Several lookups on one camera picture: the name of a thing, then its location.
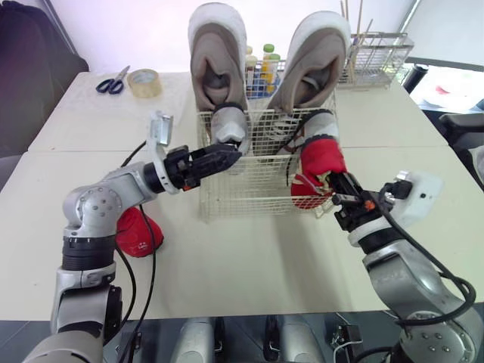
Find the floor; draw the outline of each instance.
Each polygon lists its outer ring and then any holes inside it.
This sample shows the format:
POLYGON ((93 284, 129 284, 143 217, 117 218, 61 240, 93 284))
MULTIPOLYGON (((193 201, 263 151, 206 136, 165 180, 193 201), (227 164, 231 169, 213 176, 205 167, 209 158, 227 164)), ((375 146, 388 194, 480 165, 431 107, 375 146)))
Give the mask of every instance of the floor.
MULTIPOLYGON (((484 303, 476 304, 476 309, 484 319, 484 303)), ((339 324, 346 319, 350 324, 357 324, 364 340, 365 349, 377 346, 391 346, 399 336, 400 329, 393 324, 393 318, 383 312, 357 312, 328 314, 304 314, 304 319, 312 328, 325 359, 333 359, 333 350, 329 345, 332 334, 339 324)), ((134 363, 168 362, 175 346, 178 332, 184 319, 148 320, 142 325, 141 349, 135 354, 134 363)), ((118 334, 111 343, 104 347, 104 362, 116 363, 116 347, 120 339, 128 336, 133 323, 126 325, 125 336, 118 334)), ((225 333, 228 343, 225 347, 227 361, 264 361, 262 338, 264 335, 265 316, 242 316, 225 318, 225 333)), ((0 321, 0 356, 2 361, 20 363, 29 351, 44 337, 49 335, 47 321, 0 321)), ((377 356, 366 362, 379 363, 377 356)), ((484 362, 484 346, 481 346, 476 362, 484 362)), ((337 363, 346 363, 340 356, 337 363)))

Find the blue scissors handle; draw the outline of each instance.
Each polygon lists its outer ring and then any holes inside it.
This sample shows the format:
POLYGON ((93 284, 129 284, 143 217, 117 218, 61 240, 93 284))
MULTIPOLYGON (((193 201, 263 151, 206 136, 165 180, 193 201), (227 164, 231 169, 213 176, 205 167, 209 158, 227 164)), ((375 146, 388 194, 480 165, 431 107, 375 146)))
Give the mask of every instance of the blue scissors handle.
POLYGON ((110 95, 117 95, 123 90, 123 88, 123 81, 114 81, 114 78, 110 78, 99 83, 98 87, 96 87, 96 91, 98 91, 99 93, 108 92, 110 95))

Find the shoe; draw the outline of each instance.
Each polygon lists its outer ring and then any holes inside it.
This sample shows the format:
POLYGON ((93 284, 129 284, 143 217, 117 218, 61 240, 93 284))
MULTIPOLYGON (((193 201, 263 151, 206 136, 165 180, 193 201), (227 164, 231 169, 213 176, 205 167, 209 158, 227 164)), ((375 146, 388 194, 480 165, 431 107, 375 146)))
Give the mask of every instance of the shoe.
POLYGON ((191 15, 188 41, 197 108, 213 112, 212 143, 236 144, 245 154, 250 141, 244 113, 247 36, 242 18, 225 4, 201 5, 191 15))
POLYGON ((337 121, 329 110, 316 110, 303 117, 293 138, 278 155, 299 153, 296 175, 290 194, 300 209, 312 209, 331 197, 333 191, 326 181, 331 172, 345 172, 346 164, 338 145, 337 121))
MULTIPOLYGON (((320 107, 343 72, 351 32, 346 19, 318 11, 297 27, 290 43, 281 85, 268 104, 290 115, 294 108, 320 107)), ((254 155, 274 155, 292 137, 295 120, 261 119, 254 129, 254 155)))

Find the bottle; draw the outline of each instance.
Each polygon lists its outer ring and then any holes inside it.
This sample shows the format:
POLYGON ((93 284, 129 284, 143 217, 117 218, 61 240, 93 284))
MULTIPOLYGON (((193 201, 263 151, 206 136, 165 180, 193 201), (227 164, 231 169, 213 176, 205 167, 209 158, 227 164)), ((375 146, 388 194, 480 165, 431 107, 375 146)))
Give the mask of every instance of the bottle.
POLYGON ((272 54, 274 51, 274 45, 273 44, 264 44, 264 58, 262 59, 262 69, 260 70, 260 78, 265 81, 265 89, 264 92, 267 90, 267 83, 268 83, 268 78, 269 78, 269 66, 270 66, 270 61, 269 61, 269 56, 272 54))
POLYGON ((278 77, 278 65, 280 60, 281 56, 279 54, 273 53, 269 55, 269 69, 267 77, 267 93, 269 96, 272 95, 275 90, 275 83, 278 77))
POLYGON ((257 57, 249 54, 245 56, 245 79, 247 81, 247 97, 251 98, 254 91, 254 73, 256 72, 257 57))

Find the scissors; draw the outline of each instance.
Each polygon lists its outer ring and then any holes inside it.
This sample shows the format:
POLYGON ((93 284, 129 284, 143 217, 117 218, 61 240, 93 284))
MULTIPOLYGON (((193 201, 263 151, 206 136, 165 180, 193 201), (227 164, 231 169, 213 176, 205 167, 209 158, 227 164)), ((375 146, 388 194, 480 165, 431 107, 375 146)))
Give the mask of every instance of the scissors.
POLYGON ((121 71, 116 78, 109 78, 98 84, 96 91, 99 93, 109 93, 110 95, 117 95, 123 88, 123 78, 128 73, 129 66, 121 71))

